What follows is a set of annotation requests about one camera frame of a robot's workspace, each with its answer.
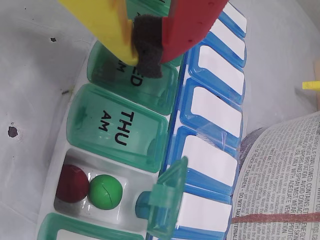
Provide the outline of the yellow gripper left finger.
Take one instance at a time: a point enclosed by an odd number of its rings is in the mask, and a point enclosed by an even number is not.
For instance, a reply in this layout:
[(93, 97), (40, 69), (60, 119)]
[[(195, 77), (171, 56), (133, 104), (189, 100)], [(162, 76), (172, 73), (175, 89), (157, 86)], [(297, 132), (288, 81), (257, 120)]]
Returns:
[(60, 0), (112, 54), (130, 66), (138, 64), (133, 22), (125, 0)]

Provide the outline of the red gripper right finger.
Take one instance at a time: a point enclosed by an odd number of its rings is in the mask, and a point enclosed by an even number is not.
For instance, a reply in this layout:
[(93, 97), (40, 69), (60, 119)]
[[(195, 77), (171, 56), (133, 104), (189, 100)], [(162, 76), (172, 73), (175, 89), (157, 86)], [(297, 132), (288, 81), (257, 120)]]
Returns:
[(226, 0), (172, 0), (167, 16), (137, 15), (132, 40), (138, 53), (138, 73), (161, 78), (162, 64), (201, 42), (226, 4)]

